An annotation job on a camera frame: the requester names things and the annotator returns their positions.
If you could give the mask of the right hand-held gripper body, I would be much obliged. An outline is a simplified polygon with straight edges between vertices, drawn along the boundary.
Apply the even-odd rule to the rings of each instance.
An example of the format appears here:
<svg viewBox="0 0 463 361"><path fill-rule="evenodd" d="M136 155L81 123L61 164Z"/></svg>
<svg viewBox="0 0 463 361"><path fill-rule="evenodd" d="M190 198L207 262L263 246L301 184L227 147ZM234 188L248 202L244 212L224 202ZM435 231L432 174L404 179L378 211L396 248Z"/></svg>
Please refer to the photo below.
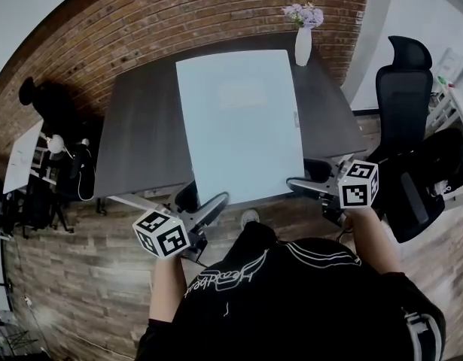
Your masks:
<svg viewBox="0 0 463 361"><path fill-rule="evenodd" d="M379 190L379 166L348 159L343 160L332 174L331 182L325 185L327 195L322 202L322 211L325 219L341 226L344 210L373 204Z"/></svg>

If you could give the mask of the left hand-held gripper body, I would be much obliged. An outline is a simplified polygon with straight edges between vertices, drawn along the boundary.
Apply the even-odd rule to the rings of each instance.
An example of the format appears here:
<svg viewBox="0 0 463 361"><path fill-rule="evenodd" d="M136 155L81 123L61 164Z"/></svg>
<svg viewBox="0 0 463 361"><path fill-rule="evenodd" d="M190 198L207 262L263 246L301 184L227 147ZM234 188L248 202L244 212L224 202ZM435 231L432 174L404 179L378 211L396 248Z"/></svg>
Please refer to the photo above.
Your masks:
<svg viewBox="0 0 463 361"><path fill-rule="evenodd" d="M153 209L134 222L133 230L141 246L159 259L183 256L198 262L208 244L203 232L188 232L179 218Z"/></svg>

